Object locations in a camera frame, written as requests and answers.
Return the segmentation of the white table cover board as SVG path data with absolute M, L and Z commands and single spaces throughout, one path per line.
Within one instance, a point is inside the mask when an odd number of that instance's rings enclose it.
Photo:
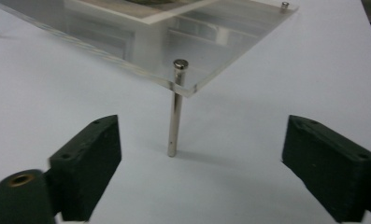
M 0 181 L 46 169 L 95 119 L 120 119 L 122 160 L 90 224 L 335 224 L 281 160 L 287 119 L 371 151 L 371 28 L 362 0 L 298 11 L 182 105 L 170 91 L 0 9 Z

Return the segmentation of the clear acrylic photo frame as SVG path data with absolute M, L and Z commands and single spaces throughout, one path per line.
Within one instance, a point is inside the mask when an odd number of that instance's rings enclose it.
M 167 154 L 182 100 L 293 15 L 292 0 L 0 0 L 0 8 L 173 93 Z

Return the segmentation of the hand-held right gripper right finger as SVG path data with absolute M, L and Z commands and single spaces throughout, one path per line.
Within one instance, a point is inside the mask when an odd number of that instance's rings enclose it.
M 290 115 L 281 158 L 336 222 L 360 222 L 371 212 L 371 151 Z

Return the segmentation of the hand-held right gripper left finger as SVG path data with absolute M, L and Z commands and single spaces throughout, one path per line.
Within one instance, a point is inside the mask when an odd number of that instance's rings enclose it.
M 64 221 L 88 221 L 120 162 L 118 117 L 92 121 L 50 156 L 53 211 Z

